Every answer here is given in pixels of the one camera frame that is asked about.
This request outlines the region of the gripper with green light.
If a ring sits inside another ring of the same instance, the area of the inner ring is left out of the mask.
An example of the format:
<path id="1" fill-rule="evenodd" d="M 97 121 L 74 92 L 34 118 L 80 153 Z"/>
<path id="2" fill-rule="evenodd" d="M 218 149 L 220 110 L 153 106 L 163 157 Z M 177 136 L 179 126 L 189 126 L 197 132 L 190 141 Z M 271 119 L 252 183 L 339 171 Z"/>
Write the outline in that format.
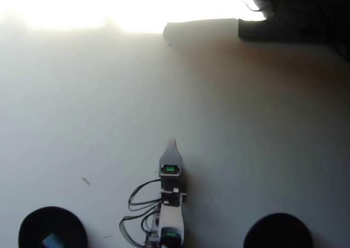
<path id="1" fill-rule="evenodd" d="M 163 191 L 186 191 L 185 178 L 182 175 L 182 156 L 177 148 L 176 139 L 170 139 L 159 164 L 159 177 Z"/>

